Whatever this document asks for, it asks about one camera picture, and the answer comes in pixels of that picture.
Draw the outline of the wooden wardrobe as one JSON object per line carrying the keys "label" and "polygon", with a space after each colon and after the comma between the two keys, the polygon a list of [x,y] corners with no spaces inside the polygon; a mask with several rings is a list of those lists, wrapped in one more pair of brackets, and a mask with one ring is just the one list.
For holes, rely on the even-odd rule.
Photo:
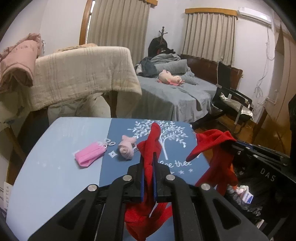
{"label": "wooden wardrobe", "polygon": [[275,28],[275,39],[271,86],[252,142],[289,155],[292,131],[288,103],[295,95],[295,40],[285,31],[283,23]]}

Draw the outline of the pink sock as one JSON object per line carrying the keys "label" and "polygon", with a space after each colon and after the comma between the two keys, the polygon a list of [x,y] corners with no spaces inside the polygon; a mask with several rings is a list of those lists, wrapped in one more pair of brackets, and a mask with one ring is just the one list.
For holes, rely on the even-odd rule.
{"label": "pink sock", "polygon": [[118,144],[118,150],[126,160],[133,159],[136,141],[137,139],[135,137],[122,136],[121,142]]}

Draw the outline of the pink face mask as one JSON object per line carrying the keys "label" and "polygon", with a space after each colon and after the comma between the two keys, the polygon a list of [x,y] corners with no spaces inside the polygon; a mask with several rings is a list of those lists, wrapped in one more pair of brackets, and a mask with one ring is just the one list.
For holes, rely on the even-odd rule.
{"label": "pink face mask", "polygon": [[94,161],[104,155],[108,147],[114,146],[116,142],[106,138],[103,142],[94,142],[74,154],[74,158],[82,168],[89,167]]}

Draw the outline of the red cloth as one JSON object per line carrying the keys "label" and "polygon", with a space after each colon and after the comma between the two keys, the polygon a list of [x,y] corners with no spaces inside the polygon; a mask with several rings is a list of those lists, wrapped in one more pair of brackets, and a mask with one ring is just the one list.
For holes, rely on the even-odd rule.
{"label": "red cloth", "polygon": [[[184,148],[187,146],[184,127],[173,121],[144,120],[137,121],[132,131],[132,137],[124,136],[128,142],[129,153],[133,152],[136,140],[147,137],[146,141],[137,144],[137,148],[144,156],[144,200],[140,204],[129,204],[125,212],[125,224],[127,231],[136,240],[146,240],[147,237],[156,232],[171,216],[172,208],[167,203],[156,204],[152,196],[152,158],[153,154],[160,156],[164,154],[167,158],[166,141],[177,142]],[[185,161],[169,162],[164,164],[170,169],[172,175],[184,177],[185,169],[193,172],[192,161],[204,151],[212,150],[213,156],[209,163],[209,169],[196,182],[196,186],[208,183],[215,187],[218,193],[224,195],[228,185],[235,187],[238,184],[234,174],[232,162],[233,154],[222,148],[223,144],[234,142],[235,139],[229,131],[222,132],[217,129],[198,133],[196,135],[197,145],[186,157]]]}

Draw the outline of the black trash bin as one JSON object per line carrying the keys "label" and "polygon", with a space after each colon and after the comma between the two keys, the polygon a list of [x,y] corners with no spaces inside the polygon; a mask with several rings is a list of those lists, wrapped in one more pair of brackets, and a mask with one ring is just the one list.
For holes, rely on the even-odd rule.
{"label": "black trash bin", "polygon": [[272,238],[280,230],[287,219],[273,214],[268,216],[264,213],[267,209],[263,209],[262,206],[252,207],[251,204],[243,202],[242,198],[230,185],[227,186],[224,197],[269,238]]}

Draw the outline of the bed with grey sheet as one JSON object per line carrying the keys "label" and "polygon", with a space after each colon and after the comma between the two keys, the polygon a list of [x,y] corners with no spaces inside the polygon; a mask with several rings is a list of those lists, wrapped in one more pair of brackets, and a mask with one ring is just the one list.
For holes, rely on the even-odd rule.
{"label": "bed with grey sheet", "polygon": [[217,87],[194,77],[193,84],[173,86],[156,78],[138,76],[142,97],[132,112],[132,118],[195,122],[215,110],[211,104]]}

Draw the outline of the white crumpled paper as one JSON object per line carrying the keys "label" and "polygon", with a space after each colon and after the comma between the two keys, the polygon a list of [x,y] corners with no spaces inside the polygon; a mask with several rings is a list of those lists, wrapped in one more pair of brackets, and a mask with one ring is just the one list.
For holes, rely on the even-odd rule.
{"label": "white crumpled paper", "polygon": [[245,194],[246,191],[249,190],[249,187],[247,185],[240,185],[240,186],[236,186],[235,192],[239,195],[239,196],[243,196]]}

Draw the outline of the pink jacket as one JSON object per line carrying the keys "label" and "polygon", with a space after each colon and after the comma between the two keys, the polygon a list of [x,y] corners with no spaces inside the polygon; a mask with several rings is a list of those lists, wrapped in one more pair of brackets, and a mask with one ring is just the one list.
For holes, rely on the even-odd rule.
{"label": "pink jacket", "polygon": [[31,87],[36,59],[42,52],[40,34],[29,33],[1,53],[1,93],[12,92],[16,86]]}

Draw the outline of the grey pillow and duvet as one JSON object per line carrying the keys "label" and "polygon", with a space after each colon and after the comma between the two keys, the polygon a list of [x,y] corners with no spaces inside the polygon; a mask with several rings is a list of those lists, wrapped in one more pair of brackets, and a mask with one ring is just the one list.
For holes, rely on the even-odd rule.
{"label": "grey pillow and duvet", "polygon": [[187,59],[182,59],[177,54],[159,54],[151,58],[150,61],[155,66],[158,74],[166,70],[173,76],[180,76],[187,84],[197,85],[199,83],[199,80],[188,66]]}

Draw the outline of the black chair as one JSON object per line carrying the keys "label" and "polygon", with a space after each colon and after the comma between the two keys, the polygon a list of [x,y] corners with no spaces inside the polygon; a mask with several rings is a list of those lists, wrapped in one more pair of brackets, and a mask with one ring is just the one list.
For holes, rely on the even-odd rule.
{"label": "black chair", "polygon": [[217,89],[211,104],[221,111],[218,117],[227,114],[234,118],[231,133],[237,135],[246,123],[253,119],[252,99],[230,87],[231,68],[220,61],[217,63],[216,76]]}

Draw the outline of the left beige curtain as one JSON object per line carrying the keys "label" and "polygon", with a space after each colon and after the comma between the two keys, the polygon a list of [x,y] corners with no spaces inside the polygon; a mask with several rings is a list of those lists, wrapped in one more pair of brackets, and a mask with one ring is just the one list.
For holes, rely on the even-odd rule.
{"label": "left beige curtain", "polygon": [[137,64],[144,58],[150,9],[146,1],[95,1],[86,42],[126,47],[133,64]]}

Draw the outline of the beige curtain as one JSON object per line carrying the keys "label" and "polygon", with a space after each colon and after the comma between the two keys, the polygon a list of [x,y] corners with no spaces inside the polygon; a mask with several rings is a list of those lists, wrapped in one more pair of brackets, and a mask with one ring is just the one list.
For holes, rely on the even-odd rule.
{"label": "beige curtain", "polygon": [[144,58],[150,9],[146,1],[95,1],[86,42],[126,47],[133,64],[137,64]]}
{"label": "beige curtain", "polygon": [[188,14],[182,53],[229,66],[234,57],[236,17],[221,13]]}

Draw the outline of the beige quilt on rack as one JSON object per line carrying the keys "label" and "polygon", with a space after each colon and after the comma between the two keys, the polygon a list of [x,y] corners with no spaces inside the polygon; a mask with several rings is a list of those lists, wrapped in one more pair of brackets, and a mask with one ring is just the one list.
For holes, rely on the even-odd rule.
{"label": "beige quilt on rack", "polygon": [[87,47],[40,57],[32,87],[22,88],[30,111],[109,91],[117,92],[116,116],[131,118],[142,89],[126,47]]}

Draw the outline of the right beige curtain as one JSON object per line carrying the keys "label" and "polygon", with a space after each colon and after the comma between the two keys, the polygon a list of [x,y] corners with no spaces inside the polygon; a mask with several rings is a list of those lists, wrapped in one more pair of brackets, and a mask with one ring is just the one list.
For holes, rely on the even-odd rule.
{"label": "right beige curtain", "polygon": [[236,17],[221,13],[188,14],[182,53],[229,66],[234,57]]}

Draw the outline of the pink plush toy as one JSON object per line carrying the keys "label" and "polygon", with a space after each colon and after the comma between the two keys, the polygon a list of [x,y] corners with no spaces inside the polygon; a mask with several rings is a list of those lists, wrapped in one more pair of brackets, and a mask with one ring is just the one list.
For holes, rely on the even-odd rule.
{"label": "pink plush toy", "polygon": [[169,71],[163,70],[158,75],[158,82],[167,85],[180,86],[184,83],[184,80],[178,75],[173,76]]}

